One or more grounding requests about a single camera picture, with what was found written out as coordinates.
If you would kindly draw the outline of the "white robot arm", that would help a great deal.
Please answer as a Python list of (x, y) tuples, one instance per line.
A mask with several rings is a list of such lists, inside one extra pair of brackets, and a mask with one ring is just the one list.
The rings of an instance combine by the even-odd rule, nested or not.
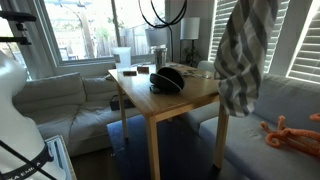
[(35, 122), (13, 105), (25, 83), (25, 69), (0, 52), (1, 180), (65, 180)]

